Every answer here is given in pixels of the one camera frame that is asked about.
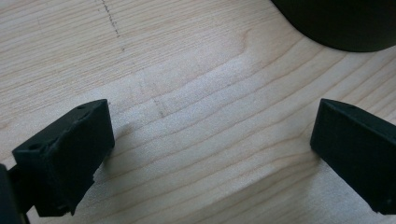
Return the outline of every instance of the light wood board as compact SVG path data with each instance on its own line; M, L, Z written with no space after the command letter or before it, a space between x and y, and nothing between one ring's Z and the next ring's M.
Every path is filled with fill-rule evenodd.
M395 75L396 48L323 47L268 0L3 0L0 162L107 98L96 183L32 223L395 223L309 146L323 97L396 124Z

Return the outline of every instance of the hole in plastic part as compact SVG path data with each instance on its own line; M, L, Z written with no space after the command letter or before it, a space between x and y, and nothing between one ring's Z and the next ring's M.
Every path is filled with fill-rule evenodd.
M35 150L35 149L39 149L41 148L41 144L36 143L36 144L32 144L31 146L29 146L30 150Z

